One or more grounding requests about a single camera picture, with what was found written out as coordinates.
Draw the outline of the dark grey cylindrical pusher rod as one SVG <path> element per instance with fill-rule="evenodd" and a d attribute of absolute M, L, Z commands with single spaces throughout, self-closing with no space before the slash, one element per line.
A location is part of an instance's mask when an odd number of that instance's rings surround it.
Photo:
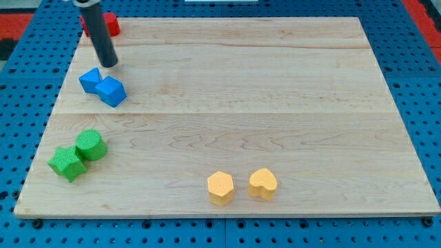
<path fill-rule="evenodd" d="M 99 1 L 79 1 L 78 8 L 90 35 L 100 64 L 105 68 L 118 63 L 118 57 Z"/>

